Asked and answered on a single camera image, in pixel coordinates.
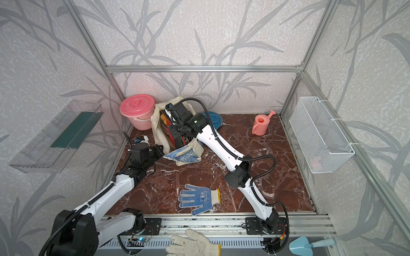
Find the black red paddle case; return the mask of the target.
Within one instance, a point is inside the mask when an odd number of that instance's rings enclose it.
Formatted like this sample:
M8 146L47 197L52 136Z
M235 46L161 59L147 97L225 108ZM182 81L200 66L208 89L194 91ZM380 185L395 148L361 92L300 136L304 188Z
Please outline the black red paddle case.
M188 145L196 138L196 135L193 131L189 130L188 126L178 124L166 110L160 110L160 118L166 126L163 130L167 133L172 145L176 149Z

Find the blue paddle case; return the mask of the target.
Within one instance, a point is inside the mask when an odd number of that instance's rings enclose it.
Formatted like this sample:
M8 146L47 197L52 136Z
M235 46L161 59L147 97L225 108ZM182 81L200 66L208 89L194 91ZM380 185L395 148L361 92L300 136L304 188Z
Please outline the blue paddle case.
M218 130L222 123L223 123L223 119L221 117L221 115L219 115L218 113L215 112L208 112L209 116L210 116L210 121L214 127L215 130Z

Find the cream canvas tote bag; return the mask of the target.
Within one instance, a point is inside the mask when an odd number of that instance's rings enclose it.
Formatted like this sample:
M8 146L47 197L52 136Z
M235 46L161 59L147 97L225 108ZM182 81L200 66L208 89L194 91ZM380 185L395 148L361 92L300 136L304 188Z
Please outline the cream canvas tote bag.
M183 100L183 97L178 96L163 103L156 103L154 105L153 115L151 116L152 132L155 143L163 146L164 158L174 161L177 166L201 162L201 156L204 152L202 144L197 139L193 139L193 141L188 143L186 146L176 149L171 144L171 140L168 135L166 135L161 129L161 124L163 124L163 121L160 118L160 111L165 110L166 104L172 103L174 105L181 100Z

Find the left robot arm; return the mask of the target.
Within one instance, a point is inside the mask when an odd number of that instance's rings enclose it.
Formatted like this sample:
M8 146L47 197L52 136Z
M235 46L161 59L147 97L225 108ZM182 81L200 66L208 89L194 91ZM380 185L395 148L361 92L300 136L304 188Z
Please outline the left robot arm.
M163 146L150 146L147 137L138 142L127 138L129 166L124 166L112 181L94 197L74 210L59 213L41 256L93 256L103 245L124 232L144 231L146 222L140 210L126 209L116 217L103 220L105 214L145 177L148 169L164 156Z

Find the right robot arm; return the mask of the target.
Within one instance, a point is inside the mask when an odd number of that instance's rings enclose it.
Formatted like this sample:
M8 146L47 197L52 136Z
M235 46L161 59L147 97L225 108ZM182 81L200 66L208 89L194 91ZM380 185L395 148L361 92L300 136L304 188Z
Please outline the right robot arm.
M272 155L252 158L235 150L216 131L206 105L199 99L186 98L176 104L168 103L165 106L165 112L171 122L171 134L195 138L209 147L229 170L225 181L241 191L251 204L261 230L267 234L276 231L279 213L275 206L279 203L268 203L258 190L255 181L272 172L277 165L277 159ZM252 163L261 160L271 160L272 166L267 172L252 177L250 174Z

